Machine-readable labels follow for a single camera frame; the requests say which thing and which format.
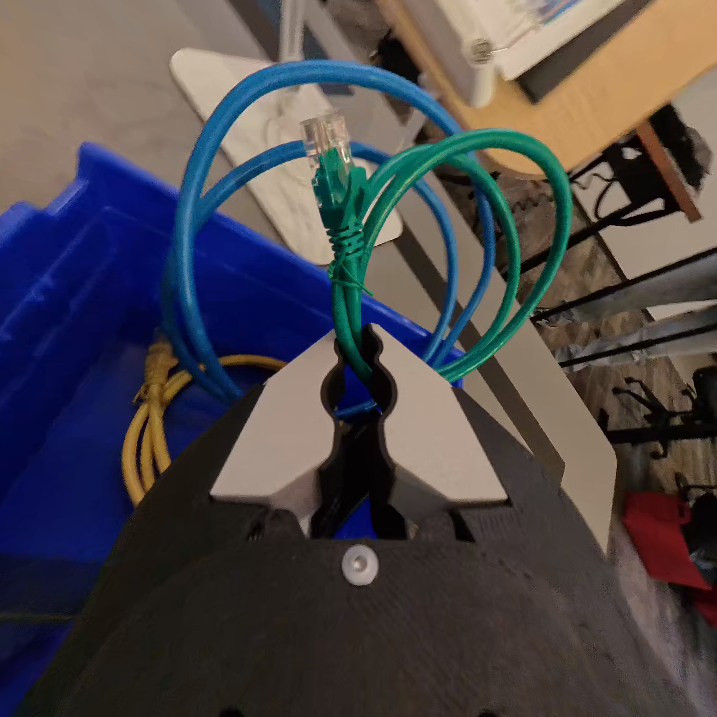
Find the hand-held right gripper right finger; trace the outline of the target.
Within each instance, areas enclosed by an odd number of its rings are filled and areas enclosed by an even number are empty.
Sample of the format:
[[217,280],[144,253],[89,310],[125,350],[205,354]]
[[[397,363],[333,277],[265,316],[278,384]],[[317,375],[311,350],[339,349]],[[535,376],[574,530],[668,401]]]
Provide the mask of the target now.
[[467,398],[372,323],[365,327],[369,392],[365,483],[378,539],[408,539],[437,515],[505,508],[504,488],[466,414]]

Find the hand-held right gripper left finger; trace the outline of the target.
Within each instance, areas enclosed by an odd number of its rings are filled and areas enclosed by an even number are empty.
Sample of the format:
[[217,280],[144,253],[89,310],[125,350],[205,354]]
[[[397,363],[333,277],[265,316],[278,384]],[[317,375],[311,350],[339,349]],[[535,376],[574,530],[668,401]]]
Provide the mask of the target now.
[[334,454],[344,367],[331,330],[263,384],[210,496],[290,511],[302,531],[321,504],[319,471]]

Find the blue plastic bin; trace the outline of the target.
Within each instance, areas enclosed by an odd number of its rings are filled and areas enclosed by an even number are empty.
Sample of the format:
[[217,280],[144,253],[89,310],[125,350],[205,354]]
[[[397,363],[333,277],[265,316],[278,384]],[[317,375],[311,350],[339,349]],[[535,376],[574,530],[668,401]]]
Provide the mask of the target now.
[[2,716],[469,716],[471,545],[345,541],[210,490],[262,387],[130,515],[133,354],[158,322],[176,194],[84,145],[45,210],[1,218]]

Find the red bag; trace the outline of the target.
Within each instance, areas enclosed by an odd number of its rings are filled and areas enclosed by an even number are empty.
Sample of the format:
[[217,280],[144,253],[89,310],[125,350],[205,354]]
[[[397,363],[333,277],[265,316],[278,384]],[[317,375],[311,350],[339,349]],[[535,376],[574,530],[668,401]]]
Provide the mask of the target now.
[[688,604],[716,628],[716,495],[625,494],[622,521],[649,576],[684,589]]

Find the white stand base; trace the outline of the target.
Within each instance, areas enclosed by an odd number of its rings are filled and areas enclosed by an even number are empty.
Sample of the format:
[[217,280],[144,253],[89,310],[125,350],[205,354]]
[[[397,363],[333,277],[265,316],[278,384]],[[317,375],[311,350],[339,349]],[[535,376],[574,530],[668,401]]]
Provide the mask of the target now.
[[[222,55],[201,49],[179,49],[169,67],[199,117],[206,121],[224,96],[251,74],[271,66],[257,59]],[[334,113],[319,85],[271,91],[244,110],[221,142],[230,163],[238,167],[262,152],[291,141],[302,141],[302,122]],[[300,158],[270,169],[247,188],[288,249],[313,264],[333,259],[316,198],[313,173],[303,144]]]

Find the wooden display board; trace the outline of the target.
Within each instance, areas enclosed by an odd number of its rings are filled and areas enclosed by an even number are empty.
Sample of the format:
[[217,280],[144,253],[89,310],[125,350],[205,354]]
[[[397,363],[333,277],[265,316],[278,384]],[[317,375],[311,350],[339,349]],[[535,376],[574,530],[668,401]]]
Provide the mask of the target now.
[[462,102],[404,3],[377,6],[462,129],[520,131],[565,169],[595,157],[716,66],[716,2],[654,1],[541,103],[499,78],[492,101],[475,109]]

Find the printed instruction sheet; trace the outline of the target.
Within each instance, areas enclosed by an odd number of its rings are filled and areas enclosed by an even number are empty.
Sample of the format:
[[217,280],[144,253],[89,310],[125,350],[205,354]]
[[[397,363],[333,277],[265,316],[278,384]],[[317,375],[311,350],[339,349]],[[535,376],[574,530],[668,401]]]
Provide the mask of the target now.
[[507,80],[562,48],[622,1],[422,1],[436,48],[471,66],[496,65]]

